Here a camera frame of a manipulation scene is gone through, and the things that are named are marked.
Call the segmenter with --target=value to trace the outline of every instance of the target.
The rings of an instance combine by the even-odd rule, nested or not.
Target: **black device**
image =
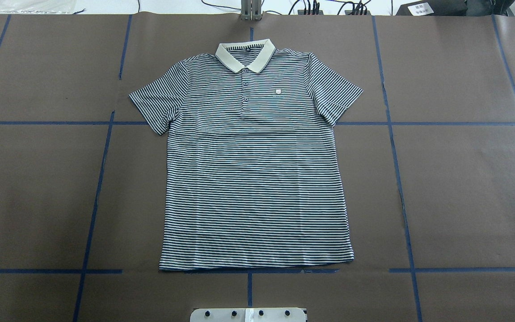
[[[417,14],[413,14],[409,7],[422,5],[417,8]],[[427,9],[431,8],[431,13],[427,13]],[[410,4],[402,4],[395,16],[466,16],[465,0],[424,0],[411,2]]]
[[[319,11],[315,10],[315,13],[311,13],[311,14],[308,14],[307,10],[297,10],[297,14],[300,14],[300,15],[304,14],[306,16],[307,15],[311,15],[312,16],[313,14],[323,14],[323,10],[319,10]]]
[[[364,10],[362,13],[357,13],[359,16],[370,16],[371,12],[369,10]],[[345,10],[346,16],[355,16],[355,12],[353,10]]]
[[[514,0],[494,0],[494,14],[507,16],[506,10],[514,3]]]

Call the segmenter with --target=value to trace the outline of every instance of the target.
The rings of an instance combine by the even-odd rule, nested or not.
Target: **striped polo shirt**
[[[351,261],[333,126],[362,92],[269,39],[221,43],[132,92],[168,132],[159,269]]]

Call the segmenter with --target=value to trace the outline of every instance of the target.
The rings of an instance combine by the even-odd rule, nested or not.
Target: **white label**
[[[415,4],[414,6],[408,6],[409,11],[413,16],[424,16],[425,14],[435,13],[428,2],[423,4]]]

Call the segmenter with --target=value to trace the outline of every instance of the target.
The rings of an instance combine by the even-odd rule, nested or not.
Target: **short sleeve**
[[[331,126],[363,93],[363,89],[325,66],[313,53],[309,54],[306,86],[317,114]]]
[[[170,122],[178,118],[188,86],[186,68],[178,62],[162,77],[132,92],[129,97],[152,130],[162,135],[170,127]]]

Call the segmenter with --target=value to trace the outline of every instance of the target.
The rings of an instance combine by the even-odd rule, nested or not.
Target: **shirt collar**
[[[252,45],[263,45],[262,51],[256,59],[249,65],[244,66],[232,54],[227,51],[229,47],[251,47]],[[221,43],[216,51],[216,57],[224,64],[228,69],[237,73],[243,68],[248,68],[255,73],[263,71],[267,63],[269,63],[272,55],[274,54],[275,46],[269,39],[249,41],[249,42],[233,42],[233,43]]]

